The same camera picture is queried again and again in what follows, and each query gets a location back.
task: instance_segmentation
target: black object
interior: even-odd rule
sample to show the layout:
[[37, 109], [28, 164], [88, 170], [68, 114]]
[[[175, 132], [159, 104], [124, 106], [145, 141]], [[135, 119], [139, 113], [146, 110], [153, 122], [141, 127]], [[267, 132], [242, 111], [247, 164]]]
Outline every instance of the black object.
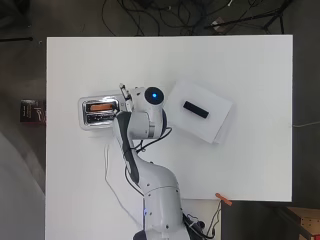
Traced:
[[300, 225], [300, 221], [295, 221], [295, 218], [297, 217], [295, 213], [293, 213], [285, 207], [274, 208], [274, 211], [279, 217], [281, 217], [283, 220], [285, 220], [287, 223], [293, 226], [299, 232], [299, 234], [302, 235], [305, 239], [313, 239], [312, 234]]
[[21, 100], [20, 122], [45, 124], [47, 106], [45, 100]]
[[201, 229], [204, 229], [206, 227], [206, 224], [202, 221], [198, 221], [197, 224]]
[[156, 87], [147, 88], [146, 91], [144, 92], [144, 97], [149, 103], [153, 105], [158, 105], [162, 103], [164, 99], [163, 92]]
[[134, 236], [133, 236], [133, 240], [147, 240], [147, 235], [145, 231], [140, 231], [137, 232]]
[[206, 110], [203, 110], [202, 108], [199, 108], [198, 106], [192, 104], [191, 102], [186, 101], [183, 105], [185, 109], [188, 109], [190, 112], [193, 112], [197, 114], [198, 116], [202, 118], [207, 118], [209, 115], [209, 112]]
[[277, 9], [273, 13], [262, 13], [258, 14], [252, 17], [247, 17], [243, 19], [238, 19], [234, 21], [229, 21], [229, 22], [224, 22], [224, 23], [218, 23], [218, 24], [212, 24], [210, 26], [204, 27], [205, 29], [212, 29], [214, 27], [221, 27], [221, 26], [227, 26], [230, 24], [237, 24], [241, 22], [247, 22], [255, 19], [260, 19], [260, 18], [266, 18], [266, 17], [272, 17], [264, 26], [261, 27], [262, 30], [264, 30], [266, 33], [269, 33], [269, 27], [270, 25], [277, 20], [278, 18], [280, 19], [280, 26], [281, 26], [281, 33], [284, 34], [284, 26], [283, 26], [283, 12], [289, 7], [291, 3], [293, 3], [294, 0], [284, 0], [281, 7]]
[[17, 41], [33, 41], [32, 37], [27, 38], [7, 38], [7, 39], [0, 39], [0, 42], [17, 42]]
[[122, 138], [122, 151], [124, 159], [129, 163], [130, 165], [130, 177], [131, 180], [135, 183], [139, 183], [139, 171], [136, 165], [136, 162], [134, 161], [131, 147], [128, 140], [128, 126], [131, 118], [131, 112], [120, 112], [117, 115], [117, 120], [119, 124], [120, 134]]

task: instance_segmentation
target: small device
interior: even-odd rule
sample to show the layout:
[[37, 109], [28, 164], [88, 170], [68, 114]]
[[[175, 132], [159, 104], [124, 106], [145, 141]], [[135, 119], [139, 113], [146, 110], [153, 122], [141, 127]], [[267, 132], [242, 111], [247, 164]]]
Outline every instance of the small device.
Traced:
[[116, 114], [126, 110], [121, 92], [81, 98], [78, 105], [80, 126], [84, 130], [111, 127]]
[[188, 109], [189, 111], [193, 112], [194, 114], [197, 114], [198, 116], [202, 118], [207, 118], [209, 115], [209, 112], [206, 110], [203, 110], [202, 108], [192, 104], [191, 102], [186, 101], [183, 105], [185, 109]]

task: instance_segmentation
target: white tabletop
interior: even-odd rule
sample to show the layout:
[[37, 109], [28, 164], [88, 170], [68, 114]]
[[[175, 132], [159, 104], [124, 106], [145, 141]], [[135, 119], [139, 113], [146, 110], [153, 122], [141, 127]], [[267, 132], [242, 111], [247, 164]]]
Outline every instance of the white tabletop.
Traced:
[[[238, 106], [242, 114], [235, 115], [220, 145], [224, 151], [218, 152], [224, 168], [209, 168], [208, 159], [197, 165], [207, 169], [203, 176], [216, 176], [204, 182], [212, 186], [211, 194], [199, 198], [212, 199], [220, 192], [232, 199], [290, 201], [291, 75], [291, 36], [49, 38], [46, 239], [131, 239], [139, 230], [104, 181], [104, 148], [112, 132], [79, 127], [78, 100], [117, 89], [120, 82], [157, 86], [168, 94], [176, 80], [199, 80]], [[172, 170], [182, 195], [205, 187], [181, 181], [201, 172], [182, 176]], [[208, 223], [217, 202], [188, 200], [183, 205]]]

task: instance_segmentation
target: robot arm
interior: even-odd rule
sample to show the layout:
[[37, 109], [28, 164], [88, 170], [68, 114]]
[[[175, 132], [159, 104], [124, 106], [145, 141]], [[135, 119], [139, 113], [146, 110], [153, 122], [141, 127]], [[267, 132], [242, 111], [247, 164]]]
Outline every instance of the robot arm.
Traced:
[[165, 167], [141, 159], [135, 149], [133, 140], [159, 139], [167, 128], [162, 91], [150, 87], [129, 92], [123, 84], [120, 89], [127, 111], [117, 114], [113, 132], [130, 177], [140, 187], [145, 199], [145, 230], [136, 234], [134, 240], [212, 239], [203, 235], [197, 226], [190, 227], [193, 223], [182, 212], [175, 175]]

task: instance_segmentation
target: black cable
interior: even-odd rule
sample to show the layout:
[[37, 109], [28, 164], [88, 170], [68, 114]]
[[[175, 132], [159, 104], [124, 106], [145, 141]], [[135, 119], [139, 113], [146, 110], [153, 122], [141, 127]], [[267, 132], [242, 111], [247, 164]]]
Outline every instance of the black cable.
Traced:
[[162, 139], [166, 138], [171, 132], [172, 132], [172, 128], [171, 127], [167, 127], [166, 129], [169, 129], [169, 131], [163, 135], [162, 137], [158, 138], [157, 140], [154, 140], [152, 142], [147, 143], [146, 145], [144, 145], [143, 147], [141, 147], [141, 149], [137, 150], [137, 153], [144, 151], [148, 146], [161, 141]]
[[141, 34], [144, 36], [144, 33], [143, 33], [142, 29], [140, 28], [140, 24], [137, 23], [137, 21], [134, 19], [132, 14], [127, 10], [127, 7], [124, 5], [124, 0], [122, 0], [121, 2], [120, 2], [120, 0], [117, 0], [117, 2], [121, 6], [121, 8], [130, 16], [130, 18], [132, 19], [134, 24], [137, 26], [137, 28], [140, 30]]
[[103, 16], [104, 6], [106, 5], [107, 1], [108, 1], [108, 0], [104, 0], [103, 5], [102, 5], [102, 9], [101, 9], [102, 22], [103, 22], [104, 26], [109, 30], [109, 32], [110, 32], [113, 36], [117, 36], [117, 35], [114, 34], [114, 32], [108, 27], [107, 23], [106, 23], [105, 20], [104, 20], [104, 16]]
[[153, 19], [153, 21], [157, 24], [157, 28], [158, 28], [158, 36], [161, 36], [160, 35], [160, 24], [159, 24], [159, 22], [158, 22], [158, 20], [154, 17], [154, 16], [152, 16], [152, 14], [150, 14], [150, 13], [148, 13], [147, 11], [144, 11], [144, 10], [135, 10], [135, 9], [129, 9], [129, 8], [127, 8], [127, 7], [125, 7], [125, 6], [123, 6], [127, 11], [129, 11], [129, 12], [138, 12], [138, 13], [144, 13], [144, 14], [146, 14], [146, 15], [148, 15], [149, 17], [151, 17], [152, 19]]
[[[254, 0], [252, 4], [249, 4], [249, 8], [244, 13], [242, 13], [242, 15], [239, 17], [238, 21], [241, 20], [251, 10], [251, 8], [253, 8], [253, 6], [256, 2], [257, 2], [257, 0]], [[226, 32], [224, 32], [224, 35], [227, 35], [232, 29], [234, 29], [235, 26], [237, 26], [237, 23], [235, 23]]]
[[220, 207], [221, 207], [221, 201], [219, 201], [218, 208], [217, 208], [216, 212], [213, 214], [213, 217], [212, 217], [212, 219], [211, 219], [211, 222], [210, 222], [210, 225], [209, 225], [209, 228], [208, 228], [208, 231], [207, 231], [207, 235], [208, 235], [209, 232], [210, 232], [210, 229], [211, 229], [211, 227], [212, 227], [214, 218], [216, 217], [216, 215], [217, 215], [217, 214], [219, 213], [219, 211], [220, 211]]
[[263, 3], [263, 1], [264, 1], [264, 0], [260, 0], [260, 2], [257, 2], [256, 4], [254, 4], [255, 1], [251, 2], [251, 0], [248, 0], [248, 4], [249, 4], [250, 6], [252, 6], [252, 7], [257, 7], [257, 6], [259, 6], [261, 3]]
[[212, 14], [215, 14], [215, 13], [217, 13], [217, 12], [225, 9], [226, 7], [228, 7], [229, 2], [230, 2], [230, 0], [227, 0], [227, 2], [226, 2], [223, 6], [221, 6], [220, 8], [218, 8], [218, 9], [216, 9], [216, 10], [210, 12], [210, 13], [207, 13], [206, 17], [208, 17], [208, 16], [210, 16], [210, 15], [212, 15]]
[[131, 150], [137, 150], [138, 147], [140, 147], [140, 149], [141, 149], [141, 148], [142, 148], [142, 143], [143, 143], [143, 140], [141, 140], [140, 143], [139, 143], [137, 146], [135, 146], [134, 148], [128, 148], [128, 149], [126, 149], [126, 151], [124, 151], [124, 153], [123, 153], [123, 157], [126, 155], [127, 152], [129, 152], [129, 151], [131, 151]]
[[[136, 6], [136, 4], [134, 3], [134, 1], [133, 0], [130, 0], [130, 2], [131, 2], [131, 4], [133, 5], [133, 7], [134, 7], [134, 9], [135, 10], [138, 10], [138, 8], [137, 8], [137, 6]], [[140, 13], [138, 12], [138, 25], [139, 25], [139, 27], [137, 27], [137, 33], [136, 33], [136, 36], [140, 36], [139, 35], [139, 31], [140, 31], [140, 21], [141, 21], [141, 16], [140, 16]]]
[[230, 0], [227, 0], [226, 3], [225, 3], [224, 5], [222, 5], [221, 7], [219, 7], [218, 9], [216, 9], [216, 10], [214, 10], [214, 11], [212, 11], [212, 12], [206, 13], [205, 16], [201, 16], [201, 17], [199, 18], [199, 20], [194, 24], [194, 26], [193, 26], [193, 28], [192, 28], [192, 35], [194, 34], [195, 28], [196, 28], [198, 25], [200, 25], [203, 20], [205, 20], [207, 17], [209, 17], [209, 16], [211, 16], [211, 15], [213, 15], [213, 14], [215, 14], [215, 13], [217, 13], [217, 12], [223, 10], [223, 9], [225, 9], [226, 7], [228, 7], [229, 2], [230, 2]]
[[196, 224], [193, 224], [194, 222], [191, 221], [185, 214], [183, 214], [183, 223], [185, 224], [187, 229], [190, 229], [191, 231], [193, 231], [201, 239], [214, 239], [215, 237], [215, 235], [212, 235], [212, 236], [205, 235], [202, 233], [201, 230], [193, 227], [193, 225], [196, 225]]
[[127, 166], [126, 166], [125, 169], [124, 169], [124, 176], [126, 177], [127, 182], [130, 184], [130, 186], [131, 186], [134, 190], [137, 191], [137, 193], [139, 193], [139, 194], [143, 197], [143, 196], [144, 196], [143, 193], [140, 192], [140, 191], [129, 181], [129, 178], [128, 178], [128, 176], [127, 176], [127, 171], [128, 171], [128, 168], [127, 168]]

